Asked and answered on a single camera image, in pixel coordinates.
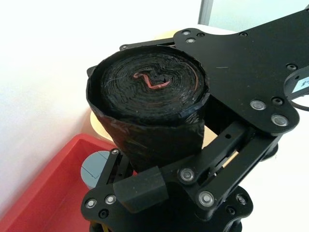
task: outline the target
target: label on bracket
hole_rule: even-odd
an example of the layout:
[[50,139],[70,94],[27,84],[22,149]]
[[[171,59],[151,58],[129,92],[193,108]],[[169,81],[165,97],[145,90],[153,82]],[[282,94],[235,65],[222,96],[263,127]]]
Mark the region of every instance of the label on bracket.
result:
[[309,87],[309,77],[299,80],[292,93],[295,93],[307,87]]

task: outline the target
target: black cylindrical object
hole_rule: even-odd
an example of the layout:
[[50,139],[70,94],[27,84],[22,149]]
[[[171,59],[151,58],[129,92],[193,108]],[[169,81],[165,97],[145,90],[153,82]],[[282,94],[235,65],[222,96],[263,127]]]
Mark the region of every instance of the black cylindrical object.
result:
[[201,150],[208,90],[192,57],[175,48],[145,46],[102,61],[88,79],[87,100],[139,172]]

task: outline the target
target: red tray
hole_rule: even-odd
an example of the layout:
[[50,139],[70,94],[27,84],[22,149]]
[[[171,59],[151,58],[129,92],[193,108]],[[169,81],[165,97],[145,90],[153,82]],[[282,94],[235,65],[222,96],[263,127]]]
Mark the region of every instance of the red tray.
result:
[[80,207],[88,192],[81,178],[83,161],[115,145],[79,134],[47,164],[0,221],[1,232],[87,232]]

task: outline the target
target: white table surface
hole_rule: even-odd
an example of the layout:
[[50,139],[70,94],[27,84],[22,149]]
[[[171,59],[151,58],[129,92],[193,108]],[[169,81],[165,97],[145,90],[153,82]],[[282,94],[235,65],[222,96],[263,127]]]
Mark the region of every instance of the white table surface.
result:
[[[88,67],[122,44],[197,27],[193,15],[198,15],[199,1],[191,8],[184,5],[182,11],[171,11],[176,1],[157,1],[166,9],[149,7],[145,1],[103,2],[29,0],[0,5],[0,216],[80,132],[89,108]],[[308,97],[300,101],[309,102]],[[298,127],[281,139],[277,155],[241,183],[254,203],[253,213],[242,220],[244,232],[306,230],[309,113],[299,114]]]

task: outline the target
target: rolled black bag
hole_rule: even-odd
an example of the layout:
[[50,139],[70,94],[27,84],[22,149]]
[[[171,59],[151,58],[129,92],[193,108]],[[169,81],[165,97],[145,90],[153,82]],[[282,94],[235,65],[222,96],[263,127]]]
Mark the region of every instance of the rolled black bag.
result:
[[91,109],[137,172],[201,151],[208,97],[199,63],[164,46],[117,52],[87,83]]

